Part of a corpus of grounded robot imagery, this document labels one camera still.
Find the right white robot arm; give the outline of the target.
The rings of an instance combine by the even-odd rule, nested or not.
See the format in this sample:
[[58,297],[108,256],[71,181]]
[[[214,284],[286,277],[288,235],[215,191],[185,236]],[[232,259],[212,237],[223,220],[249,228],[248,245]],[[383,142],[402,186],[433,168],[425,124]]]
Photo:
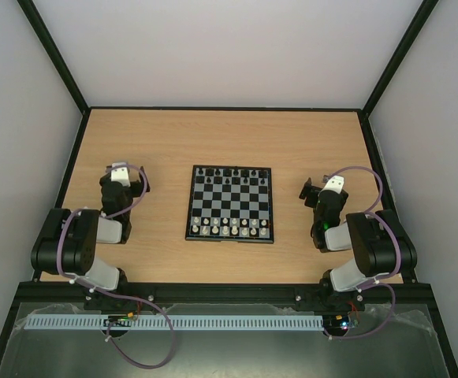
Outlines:
[[323,187],[308,179],[299,198],[313,210],[311,238],[323,253],[351,250],[353,258],[324,273],[322,303],[335,309],[348,291],[362,291],[417,265],[415,246],[391,209],[348,213],[341,211],[348,199],[344,178],[333,176]]

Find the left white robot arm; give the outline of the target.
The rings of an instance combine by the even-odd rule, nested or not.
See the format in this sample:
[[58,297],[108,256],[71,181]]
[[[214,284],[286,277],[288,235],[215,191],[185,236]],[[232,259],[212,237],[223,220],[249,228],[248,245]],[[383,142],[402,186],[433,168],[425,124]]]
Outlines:
[[123,269],[96,256],[99,244],[128,242],[131,211],[150,191],[144,167],[115,162],[100,178],[101,209],[53,208],[31,252],[32,268],[59,275],[93,291],[118,293],[128,283]]

